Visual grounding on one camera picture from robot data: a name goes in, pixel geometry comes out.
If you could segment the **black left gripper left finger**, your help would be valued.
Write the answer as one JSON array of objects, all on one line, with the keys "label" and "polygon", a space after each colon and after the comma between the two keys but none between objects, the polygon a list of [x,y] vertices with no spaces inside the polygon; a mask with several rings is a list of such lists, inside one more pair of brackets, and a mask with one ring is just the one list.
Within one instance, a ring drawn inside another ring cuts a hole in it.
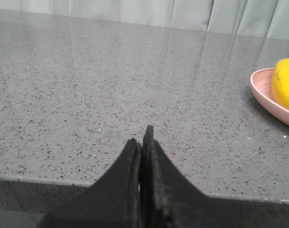
[{"label": "black left gripper left finger", "polygon": [[48,212],[40,228],[139,228],[141,146],[135,139],[90,188]]}]

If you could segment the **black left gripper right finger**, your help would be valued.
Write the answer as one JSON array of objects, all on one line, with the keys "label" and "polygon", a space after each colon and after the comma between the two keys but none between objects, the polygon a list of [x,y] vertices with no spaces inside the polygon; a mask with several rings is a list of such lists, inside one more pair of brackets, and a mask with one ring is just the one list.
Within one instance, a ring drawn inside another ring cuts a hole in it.
[{"label": "black left gripper right finger", "polygon": [[289,203],[203,194],[170,161],[151,125],[143,138],[140,202],[146,228],[289,228]]}]

